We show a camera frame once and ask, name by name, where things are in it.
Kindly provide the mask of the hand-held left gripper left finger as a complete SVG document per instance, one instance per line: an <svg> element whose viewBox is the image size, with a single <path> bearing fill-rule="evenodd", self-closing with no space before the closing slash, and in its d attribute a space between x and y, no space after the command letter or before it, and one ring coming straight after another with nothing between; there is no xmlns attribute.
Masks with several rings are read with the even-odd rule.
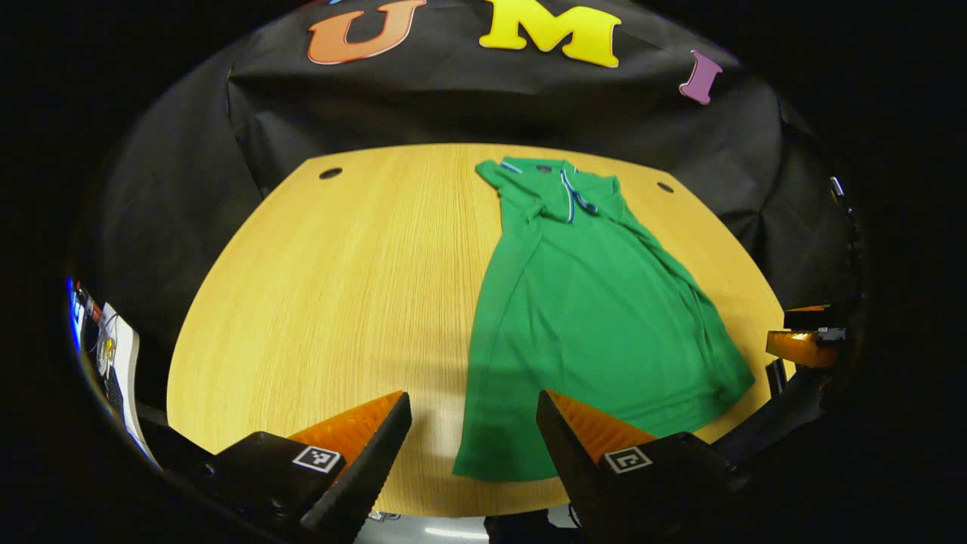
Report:
<svg viewBox="0 0 967 544"><path fill-rule="evenodd" d="M255 431L200 467L200 489L257 533L284 543L351 543L412 424L395 391L290 437Z"/></svg>

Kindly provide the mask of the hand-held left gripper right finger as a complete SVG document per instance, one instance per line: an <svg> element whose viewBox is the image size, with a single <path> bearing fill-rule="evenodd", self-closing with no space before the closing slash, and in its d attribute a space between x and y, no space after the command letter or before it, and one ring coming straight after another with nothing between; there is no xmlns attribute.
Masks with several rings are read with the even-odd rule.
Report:
<svg viewBox="0 0 967 544"><path fill-rule="evenodd" d="M590 543L697 543L725 534L750 477L694 434L657 438L562 393L536 424Z"/></svg>

